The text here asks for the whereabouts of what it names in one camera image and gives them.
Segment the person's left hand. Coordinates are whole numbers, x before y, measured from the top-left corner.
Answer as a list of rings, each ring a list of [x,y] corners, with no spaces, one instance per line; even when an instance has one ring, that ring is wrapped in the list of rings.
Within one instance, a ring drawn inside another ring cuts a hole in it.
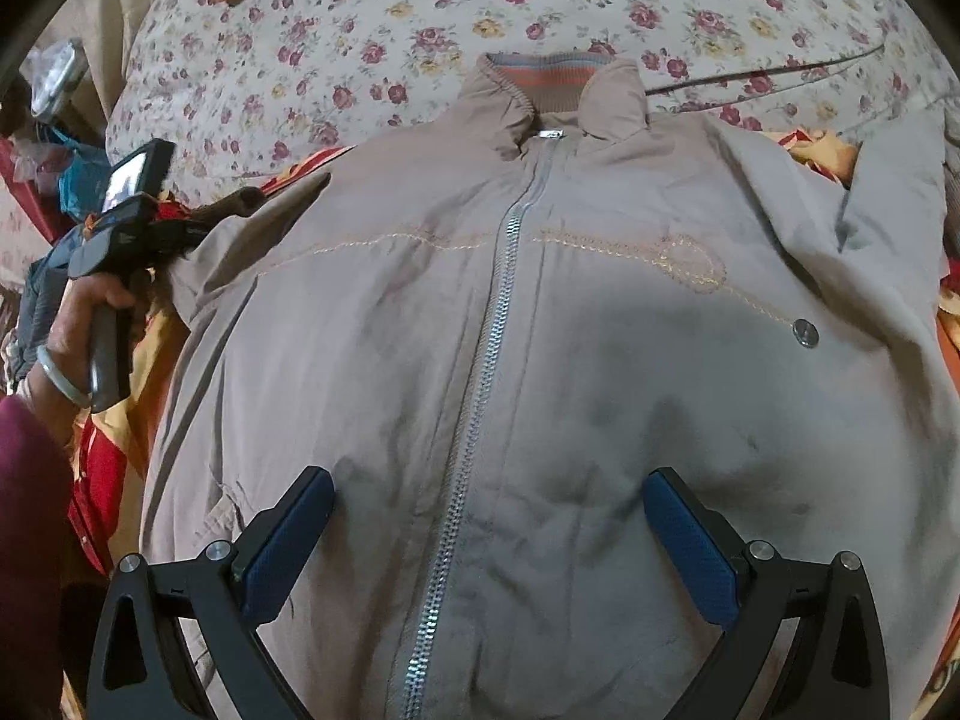
[[[96,273],[72,281],[65,288],[59,312],[53,319],[44,346],[76,387],[89,394],[89,339],[93,330],[94,310],[107,305],[110,309],[133,310],[133,328],[128,343],[135,346],[143,335],[143,317],[148,307],[149,279],[137,275],[130,286],[109,273]],[[53,442],[65,447],[73,433],[76,408],[53,387],[41,366],[34,363],[25,387],[26,403],[49,431]]]

